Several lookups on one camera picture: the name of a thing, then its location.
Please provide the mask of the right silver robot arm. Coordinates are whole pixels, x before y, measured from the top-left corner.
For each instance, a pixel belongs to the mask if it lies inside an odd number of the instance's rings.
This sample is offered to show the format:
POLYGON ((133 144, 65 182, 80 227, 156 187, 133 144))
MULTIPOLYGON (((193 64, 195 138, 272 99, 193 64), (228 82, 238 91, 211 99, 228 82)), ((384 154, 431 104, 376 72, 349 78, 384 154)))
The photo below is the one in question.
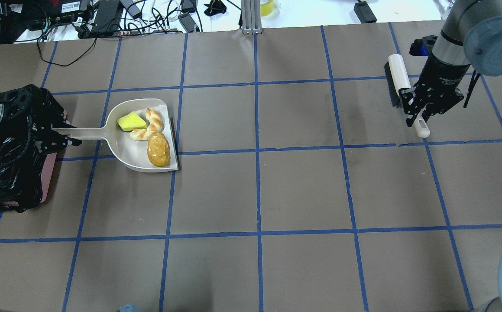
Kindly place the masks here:
POLYGON ((460 102, 466 108, 481 75, 502 75, 502 0, 456 0, 439 35, 417 38, 409 55, 427 57, 413 86, 399 80, 402 65, 384 66, 392 105, 403 109, 407 126, 460 102))

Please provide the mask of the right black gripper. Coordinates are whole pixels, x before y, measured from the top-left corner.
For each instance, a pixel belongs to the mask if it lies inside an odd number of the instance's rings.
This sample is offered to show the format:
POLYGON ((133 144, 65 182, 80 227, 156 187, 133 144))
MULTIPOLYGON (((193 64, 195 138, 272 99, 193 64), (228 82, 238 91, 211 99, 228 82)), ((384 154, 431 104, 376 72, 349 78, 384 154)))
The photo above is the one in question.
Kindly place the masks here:
POLYGON ((437 114, 444 114, 464 99, 459 87, 470 65, 450 65, 429 55, 420 77, 413 85, 415 93, 401 93, 401 104, 408 127, 419 116, 427 123, 437 114))

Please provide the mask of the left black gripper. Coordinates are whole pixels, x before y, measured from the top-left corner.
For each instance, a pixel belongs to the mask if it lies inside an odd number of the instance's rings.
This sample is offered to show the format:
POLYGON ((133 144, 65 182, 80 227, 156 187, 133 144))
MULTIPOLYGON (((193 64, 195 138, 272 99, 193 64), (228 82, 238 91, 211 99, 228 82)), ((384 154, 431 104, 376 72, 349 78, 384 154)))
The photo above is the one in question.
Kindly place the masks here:
POLYGON ((53 154, 83 141, 59 134, 55 129, 76 129, 67 112, 45 88, 29 84, 0 92, 0 138, 30 140, 41 154, 53 154))

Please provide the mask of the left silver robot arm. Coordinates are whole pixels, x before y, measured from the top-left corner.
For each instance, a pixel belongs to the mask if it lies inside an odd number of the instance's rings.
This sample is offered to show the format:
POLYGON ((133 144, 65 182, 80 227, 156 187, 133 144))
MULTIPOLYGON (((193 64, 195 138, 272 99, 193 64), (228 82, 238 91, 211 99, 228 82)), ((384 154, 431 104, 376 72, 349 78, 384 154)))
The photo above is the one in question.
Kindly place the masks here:
POLYGON ((60 134, 58 128, 73 129, 65 109, 45 88, 29 84, 0 92, 0 136, 19 135, 25 148, 34 145, 43 154, 52 154, 83 141, 60 134))

